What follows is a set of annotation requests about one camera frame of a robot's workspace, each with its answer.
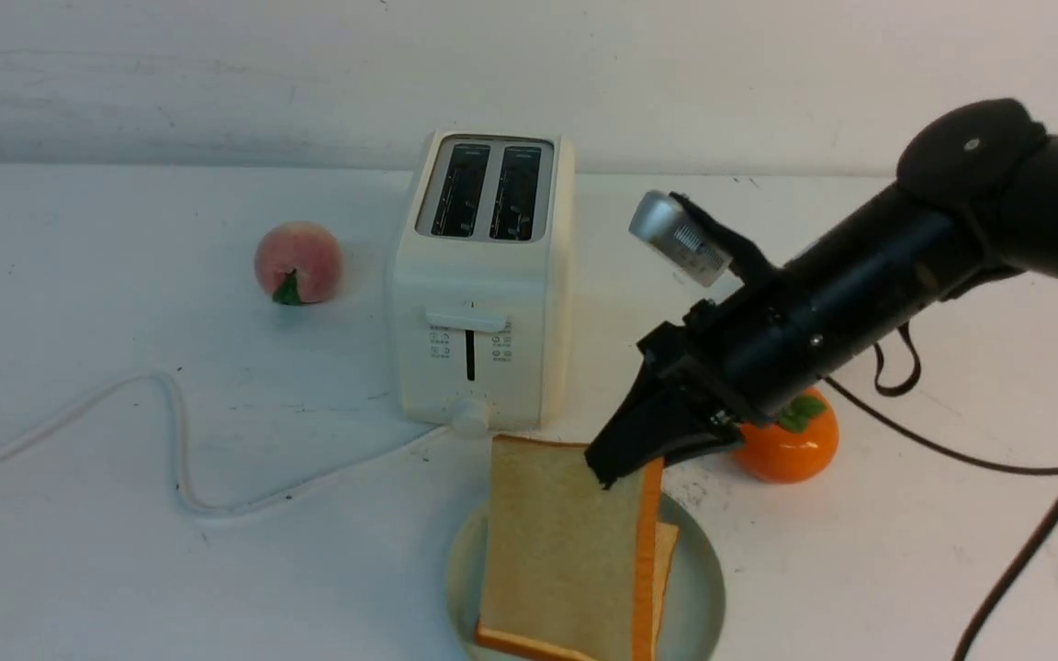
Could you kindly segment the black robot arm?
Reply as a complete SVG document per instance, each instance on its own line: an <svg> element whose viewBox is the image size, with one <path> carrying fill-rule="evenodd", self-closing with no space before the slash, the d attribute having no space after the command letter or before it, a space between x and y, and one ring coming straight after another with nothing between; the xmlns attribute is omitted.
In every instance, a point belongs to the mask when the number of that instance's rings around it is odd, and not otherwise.
<svg viewBox="0 0 1058 661"><path fill-rule="evenodd" d="M585 449L602 486L738 446L743 424L773 424L929 305L1023 272L1058 279L1058 137L1018 100L952 110L908 143L893 183L784 267L685 194L647 192L630 229L740 288L638 343L638 377Z"/></svg>

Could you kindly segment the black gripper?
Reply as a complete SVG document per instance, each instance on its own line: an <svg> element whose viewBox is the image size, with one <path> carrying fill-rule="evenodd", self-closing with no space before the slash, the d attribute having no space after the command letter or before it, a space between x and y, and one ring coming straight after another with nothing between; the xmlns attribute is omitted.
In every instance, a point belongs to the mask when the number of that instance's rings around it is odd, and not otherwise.
<svg viewBox="0 0 1058 661"><path fill-rule="evenodd" d="M777 275L722 304L694 305L639 343L625 400L584 456L608 490L649 462L665 469L742 446L744 424L769 426L824 374L824 281Z"/></svg>

